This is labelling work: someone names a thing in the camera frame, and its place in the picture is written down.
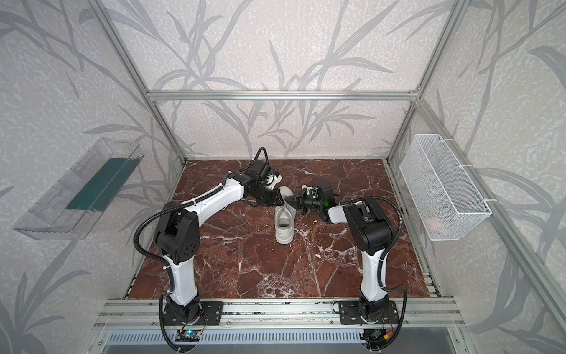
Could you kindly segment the white sneaker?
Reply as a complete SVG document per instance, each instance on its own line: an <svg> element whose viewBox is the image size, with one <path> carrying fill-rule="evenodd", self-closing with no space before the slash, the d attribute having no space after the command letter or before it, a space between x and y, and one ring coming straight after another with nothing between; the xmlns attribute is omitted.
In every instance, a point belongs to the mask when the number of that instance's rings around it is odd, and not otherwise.
<svg viewBox="0 0 566 354"><path fill-rule="evenodd" d="M293 240L296 209L286 202L286 198L293 197L292 190L286 186L280 187L279 190L284 199L284 204L275 207L276 240L278 243L286 245Z"/></svg>

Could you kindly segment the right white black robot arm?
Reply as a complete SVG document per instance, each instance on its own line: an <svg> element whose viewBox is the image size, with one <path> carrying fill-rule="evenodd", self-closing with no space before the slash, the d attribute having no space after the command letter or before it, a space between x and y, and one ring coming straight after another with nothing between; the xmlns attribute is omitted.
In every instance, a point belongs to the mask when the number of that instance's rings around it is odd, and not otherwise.
<svg viewBox="0 0 566 354"><path fill-rule="evenodd" d="M402 215L394 228L380 206L385 202L396 208L394 202L380 196L366 196L338 203L331 184L321 180L315 186L304 186L294 196L283 200L297 211L316 212L322 221L346 224L355 246L362 255L363 278L357 301L338 302L336 313L342 325L389 325L394 330L402 326L405 310L398 309L390 299L391 292L404 286L386 286L386 261L389 252L402 234Z"/></svg>

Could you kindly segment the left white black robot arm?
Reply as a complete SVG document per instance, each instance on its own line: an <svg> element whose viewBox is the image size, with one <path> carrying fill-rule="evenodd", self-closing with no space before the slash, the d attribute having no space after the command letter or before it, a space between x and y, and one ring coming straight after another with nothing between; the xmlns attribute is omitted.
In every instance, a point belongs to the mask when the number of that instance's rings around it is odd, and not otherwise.
<svg viewBox="0 0 566 354"><path fill-rule="evenodd" d="M134 232L133 244L138 253L165 266L170 289L161 295L167 301L161 311L174 315L182 323L197 320L202 312L195 283L194 257L200 247L200 227L213 215L237 201L252 197L264 207L284 205L277 184L279 172L270 166L265 147L260 147L254 159L238 171L229 172L215 188L186 202L166 204L161 212L143 221ZM161 250L153 254L141 246L140 237L153 221L158 225L154 243Z"/></svg>

